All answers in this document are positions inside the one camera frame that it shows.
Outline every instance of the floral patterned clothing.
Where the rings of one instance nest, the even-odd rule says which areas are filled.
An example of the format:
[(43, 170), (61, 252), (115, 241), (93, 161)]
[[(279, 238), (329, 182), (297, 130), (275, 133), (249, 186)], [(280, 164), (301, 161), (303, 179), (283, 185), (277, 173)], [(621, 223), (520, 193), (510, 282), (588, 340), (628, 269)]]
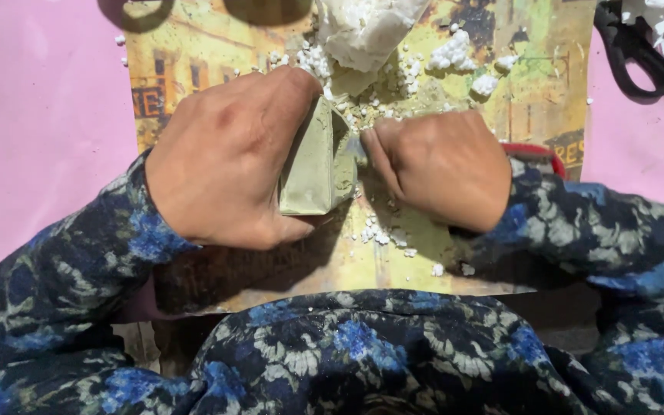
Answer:
[(517, 161), (476, 257), (530, 250), (586, 276), (604, 306), (580, 360), (493, 298), (391, 289), (230, 315), (186, 377), (134, 368), (108, 317), (199, 248), (155, 209), (146, 155), (0, 263), (0, 413), (664, 413), (664, 204)]

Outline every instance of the hand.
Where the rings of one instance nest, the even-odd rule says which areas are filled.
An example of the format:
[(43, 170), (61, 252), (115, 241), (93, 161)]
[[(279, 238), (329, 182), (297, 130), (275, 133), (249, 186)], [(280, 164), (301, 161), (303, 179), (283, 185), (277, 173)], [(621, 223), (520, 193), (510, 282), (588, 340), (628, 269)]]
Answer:
[(386, 118), (362, 141), (396, 199), (475, 232), (501, 219), (511, 164), (476, 111)]
[(199, 245), (267, 250), (311, 233), (312, 219), (279, 213), (277, 184), (321, 92), (309, 73), (283, 65), (184, 98), (145, 161), (164, 220)]

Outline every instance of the person's left hand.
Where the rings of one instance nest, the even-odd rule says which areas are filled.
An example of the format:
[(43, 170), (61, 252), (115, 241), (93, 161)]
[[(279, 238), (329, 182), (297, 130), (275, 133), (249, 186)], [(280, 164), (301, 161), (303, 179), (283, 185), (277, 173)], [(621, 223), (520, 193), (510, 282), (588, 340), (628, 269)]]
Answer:
[(321, 92), (309, 73), (283, 65), (183, 99), (145, 162), (164, 220), (199, 245), (267, 250), (311, 233), (324, 218), (282, 216), (277, 184)]

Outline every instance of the scissors handle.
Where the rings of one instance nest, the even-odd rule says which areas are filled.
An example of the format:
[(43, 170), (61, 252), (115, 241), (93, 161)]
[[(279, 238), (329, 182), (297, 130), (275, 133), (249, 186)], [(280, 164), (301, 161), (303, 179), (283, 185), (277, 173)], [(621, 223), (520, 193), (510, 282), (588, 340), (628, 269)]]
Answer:
[[(614, 80), (624, 94), (632, 98), (659, 98), (664, 95), (664, 58), (633, 27), (621, 22), (615, 11), (617, 2), (596, 5), (593, 24), (606, 46)], [(653, 91), (643, 90), (629, 76), (627, 59), (634, 59), (650, 77)]]

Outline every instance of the red object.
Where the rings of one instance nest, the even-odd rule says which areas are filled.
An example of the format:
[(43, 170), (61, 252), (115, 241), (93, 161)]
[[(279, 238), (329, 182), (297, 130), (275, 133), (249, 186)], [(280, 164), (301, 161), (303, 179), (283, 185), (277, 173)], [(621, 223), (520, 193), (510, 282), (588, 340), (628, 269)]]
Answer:
[(524, 162), (543, 162), (553, 166), (555, 174), (562, 179), (565, 178), (565, 166), (562, 160), (548, 147), (537, 144), (524, 143), (502, 143), (501, 146), (506, 151), (506, 155), (512, 156)]

